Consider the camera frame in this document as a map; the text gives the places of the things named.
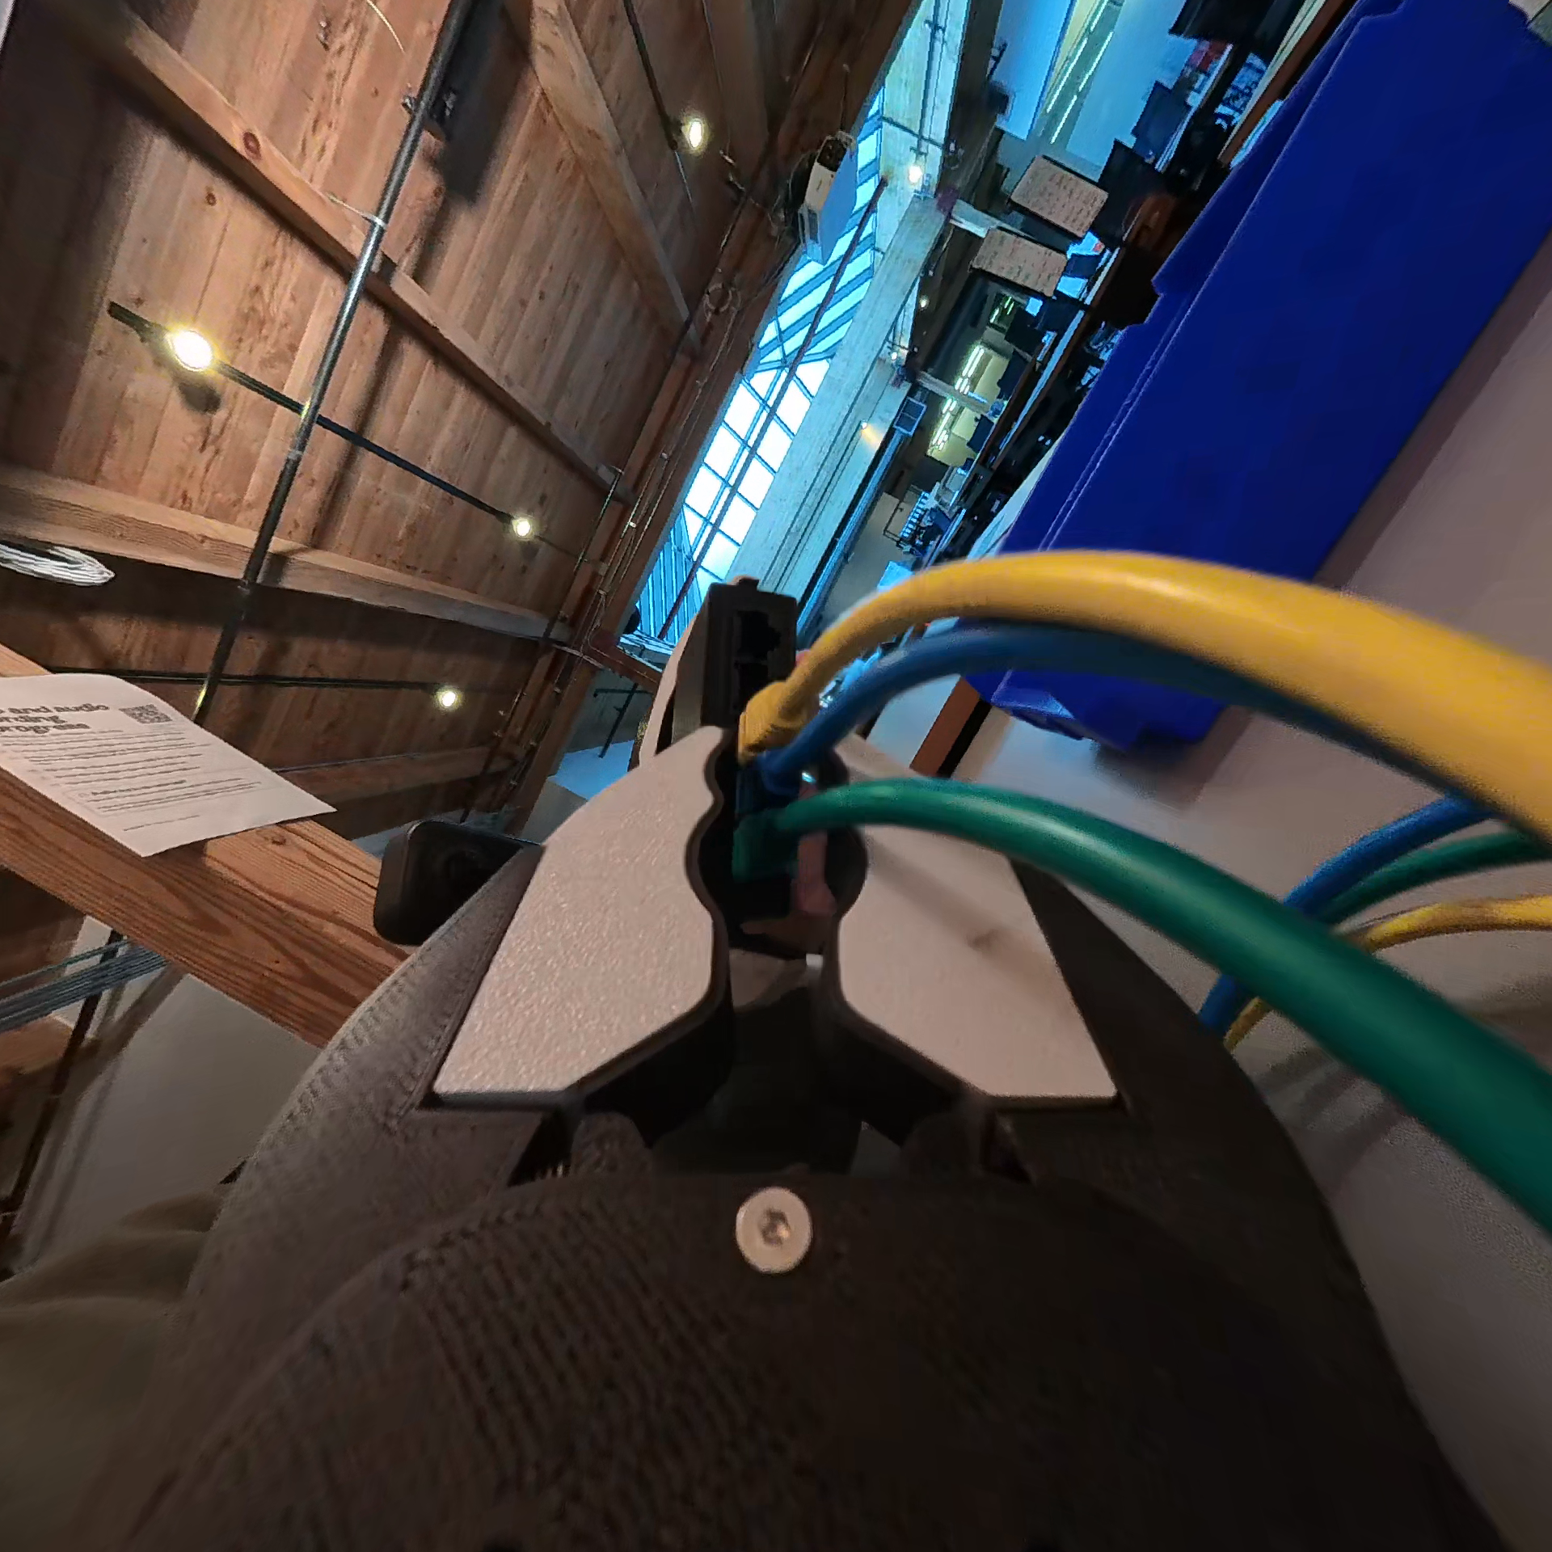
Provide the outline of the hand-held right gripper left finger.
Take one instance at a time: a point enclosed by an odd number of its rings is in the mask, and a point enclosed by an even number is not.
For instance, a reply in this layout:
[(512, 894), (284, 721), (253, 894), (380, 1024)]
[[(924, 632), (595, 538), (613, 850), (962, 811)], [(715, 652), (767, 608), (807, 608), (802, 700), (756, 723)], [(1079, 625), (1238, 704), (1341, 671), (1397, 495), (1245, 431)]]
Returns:
[(700, 848), (724, 747), (700, 728), (554, 832), (434, 1077), (441, 1107), (619, 1112), (659, 1138), (722, 1087), (728, 935)]

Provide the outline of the white notice sheet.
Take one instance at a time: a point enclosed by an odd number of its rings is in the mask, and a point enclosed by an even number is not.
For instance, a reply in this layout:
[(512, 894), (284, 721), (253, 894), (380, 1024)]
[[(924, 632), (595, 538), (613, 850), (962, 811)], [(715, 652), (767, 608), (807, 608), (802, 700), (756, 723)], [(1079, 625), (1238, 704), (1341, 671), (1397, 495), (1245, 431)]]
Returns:
[(151, 691), (98, 673), (5, 676), (2, 767), (142, 859), (334, 811)]

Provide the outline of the wooden post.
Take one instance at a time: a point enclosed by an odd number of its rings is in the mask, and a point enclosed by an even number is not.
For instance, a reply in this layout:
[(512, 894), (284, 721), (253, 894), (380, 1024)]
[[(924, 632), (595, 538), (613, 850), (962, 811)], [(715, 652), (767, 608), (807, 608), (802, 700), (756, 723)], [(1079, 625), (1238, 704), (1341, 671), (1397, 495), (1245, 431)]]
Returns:
[(406, 959), (375, 931), (377, 859), (316, 822), (137, 857), (2, 778), (4, 870), (325, 1046)]

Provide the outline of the ceiling spot lamps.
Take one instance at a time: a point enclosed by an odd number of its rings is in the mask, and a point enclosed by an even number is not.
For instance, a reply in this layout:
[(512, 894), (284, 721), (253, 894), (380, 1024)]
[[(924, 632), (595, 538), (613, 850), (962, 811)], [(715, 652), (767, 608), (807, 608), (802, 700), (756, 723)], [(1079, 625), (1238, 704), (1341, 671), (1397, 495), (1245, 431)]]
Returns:
[[(214, 348), (209, 344), (209, 340), (199, 336), (199, 333), (194, 331), (194, 329), (164, 331), (164, 344), (166, 344), (166, 349), (168, 349), (172, 360), (179, 368), (186, 368), (186, 370), (194, 370), (194, 372), (205, 372), (205, 373), (220, 372), (223, 377), (231, 379), (238, 386), (247, 388), (249, 392), (259, 392), (259, 388), (262, 386), (259, 383), (259, 379), (251, 379), (251, 377), (244, 375), (242, 372), (238, 372), (236, 368), (231, 368), (227, 362), (218, 360), (216, 353), (214, 353)], [(303, 410), (303, 405), (305, 405), (305, 401), (284, 399), (281, 403), (281, 408), (292, 410), (299, 416), (299, 412)], [(327, 432), (340, 436), (342, 440), (355, 445), (358, 451), (368, 451), (371, 455), (386, 455), (386, 451), (379, 444), (360, 436), (358, 432), (349, 432), (340, 423), (336, 423), (332, 420), (327, 420), (323, 416), (320, 416), (316, 427), (321, 421), (325, 421), (323, 429)], [(491, 508), (490, 503), (480, 503), (478, 499), (471, 497), (467, 492), (462, 492), (460, 488), (454, 488), (454, 486), (447, 484), (445, 481), (441, 484), (438, 484), (438, 479), (440, 477), (430, 479), (434, 488), (443, 490), (445, 493), (451, 493), (456, 499), (464, 499), (465, 505), (471, 505), (475, 508), (482, 508), (482, 510), (490, 508), (488, 516), (495, 516), (495, 519), (506, 530), (510, 530), (515, 538), (519, 538), (519, 540), (538, 538), (538, 529), (536, 529), (536, 525), (530, 517), (519, 517), (519, 516), (506, 514), (502, 510), (495, 510), (495, 508)], [(227, 682), (229, 682), (229, 671), (225, 669), (223, 686)]]

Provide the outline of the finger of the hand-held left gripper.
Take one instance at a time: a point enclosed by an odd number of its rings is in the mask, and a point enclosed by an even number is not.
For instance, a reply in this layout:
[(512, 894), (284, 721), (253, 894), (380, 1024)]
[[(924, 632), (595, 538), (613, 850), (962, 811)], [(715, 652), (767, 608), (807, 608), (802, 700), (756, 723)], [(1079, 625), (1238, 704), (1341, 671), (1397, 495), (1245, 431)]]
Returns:
[(661, 750), (708, 726), (706, 638), (706, 623), (691, 621), (672, 647), (635, 737), (637, 765), (648, 763)]

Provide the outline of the person's olive clothing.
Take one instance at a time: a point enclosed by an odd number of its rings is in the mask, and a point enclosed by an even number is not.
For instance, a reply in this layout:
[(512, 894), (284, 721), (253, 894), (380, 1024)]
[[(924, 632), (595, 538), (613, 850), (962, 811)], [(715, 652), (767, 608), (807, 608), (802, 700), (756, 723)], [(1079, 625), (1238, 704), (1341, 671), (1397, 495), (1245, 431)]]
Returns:
[(2, 1288), (2, 1548), (61, 1548), (142, 1401), (227, 1186), (126, 1216)]

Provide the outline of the blue plastic bin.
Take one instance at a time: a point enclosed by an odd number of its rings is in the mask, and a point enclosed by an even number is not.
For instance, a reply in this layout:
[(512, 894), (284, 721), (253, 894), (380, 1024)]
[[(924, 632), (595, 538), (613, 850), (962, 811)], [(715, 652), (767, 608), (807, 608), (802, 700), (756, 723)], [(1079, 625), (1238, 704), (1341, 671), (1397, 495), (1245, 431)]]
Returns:
[(1356, 4), (1156, 272), (998, 553), (1312, 580), (1550, 227), (1539, 4)]

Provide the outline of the white ceiling-mounted unit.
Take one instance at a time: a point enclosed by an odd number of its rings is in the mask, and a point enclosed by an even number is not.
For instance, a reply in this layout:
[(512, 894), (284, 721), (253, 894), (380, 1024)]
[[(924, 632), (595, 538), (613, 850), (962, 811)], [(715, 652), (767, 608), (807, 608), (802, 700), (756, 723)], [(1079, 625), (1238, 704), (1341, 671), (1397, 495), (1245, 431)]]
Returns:
[(857, 139), (835, 131), (789, 176), (789, 211), (800, 250), (826, 263), (848, 229), (857, 194)]

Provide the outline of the black ethernet port block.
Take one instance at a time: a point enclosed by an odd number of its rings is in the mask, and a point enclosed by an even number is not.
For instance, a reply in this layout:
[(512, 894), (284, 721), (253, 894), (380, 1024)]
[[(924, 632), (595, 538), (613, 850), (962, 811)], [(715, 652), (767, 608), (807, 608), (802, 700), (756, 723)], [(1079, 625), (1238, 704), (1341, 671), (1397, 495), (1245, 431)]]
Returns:
[(824, 833), (789, 841), (776, 876), (733, 878), (741, 767), (732, 743), (754, 693), (783, 680), (794, 667), (794, 638), (793, 599), (763, 591), (752, 578), (711, 586), (691, 621), (674, 713), (678, 734), (713, 728), (724, 743), (709, 765), (717, 811), (696, 854), (702, 881), (722, 909), (730, 946), (780, 959), (818, 955), (839, 915), (829, 841)]

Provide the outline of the skylight window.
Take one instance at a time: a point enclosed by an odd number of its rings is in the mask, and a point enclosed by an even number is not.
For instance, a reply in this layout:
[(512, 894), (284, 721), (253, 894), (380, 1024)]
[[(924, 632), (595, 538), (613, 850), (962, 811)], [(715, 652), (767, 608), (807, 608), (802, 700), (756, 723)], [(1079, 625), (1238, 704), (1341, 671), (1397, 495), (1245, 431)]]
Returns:
[(709, 586), (733, 564), (813, 408), (878, 263), (885, 93), (866, 105), (842, 165), (841, 233), (820, 259), (807, 248), (781, 285), (733, 381), (663, 543), (626, 619), (624, 639), (669, 647)]

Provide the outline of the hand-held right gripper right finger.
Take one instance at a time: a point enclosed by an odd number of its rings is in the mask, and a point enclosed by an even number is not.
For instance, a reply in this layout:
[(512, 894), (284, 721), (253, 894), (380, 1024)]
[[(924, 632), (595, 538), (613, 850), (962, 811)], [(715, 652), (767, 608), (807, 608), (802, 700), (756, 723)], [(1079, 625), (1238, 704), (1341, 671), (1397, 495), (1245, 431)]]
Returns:
[(1118, 1085), (1001, 854), (911, 826), (894, 787), (920, 785), (850, 741), (841, 785), (883, 784), (828, 833), (841, 913), (822, 952), (818, 1040), (865, 1124), (905, 1144), (933, 1118), (1101, 1112)]

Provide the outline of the metal ceiling pipe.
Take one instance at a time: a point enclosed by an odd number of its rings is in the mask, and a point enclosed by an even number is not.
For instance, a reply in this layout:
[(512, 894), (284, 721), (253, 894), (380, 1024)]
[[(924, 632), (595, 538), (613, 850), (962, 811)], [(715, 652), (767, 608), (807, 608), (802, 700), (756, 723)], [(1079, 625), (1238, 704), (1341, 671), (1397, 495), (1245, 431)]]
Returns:
[(284, 451), (277, 481), (264, 506), (264, 516), (259, 532), (253, 538), (251, 549), (246, 556), (244, 571), (238, 577), (235, 601), (222, 626), (218, 643), (211, 654), (211, 662), (199, 684), (196, 702), (190, 711), (194, 726), (203, 728), (216, 704), (220, 689), (227, 676), (227, 662), (238, 643), (249, 606), (266, 571), (270, 551), (273, 549), (281, 519), (284, 516), (288, 499), (297, 482), (297, 473), (323, 408), (323, 399), (334, 379), (344, 346), (353, 331), (356, 311), (362, 301), (368, 281), (375, 274), (386, 229), (397, 209), (405, 183), (408, 181), (416, 152), (421, 137), (432, 118), (432, 111), (441, 94), (447, 72), (456, 54), (460, 35), (469, 20), (473, 2), (451, 2), (436, 35), (430, 61), (425, 67), (410, 117), (401, 133), (401, 141), (393, 161), (386, 172), (384, 183), (375, 207), (368, 213), (364, 224), (362, 250), (355, 261), (351, 277), (344, 288), (334, 323), (325, 340), (308, 396), (303, 401), (303, 410), (297, 416), (297, 427)]

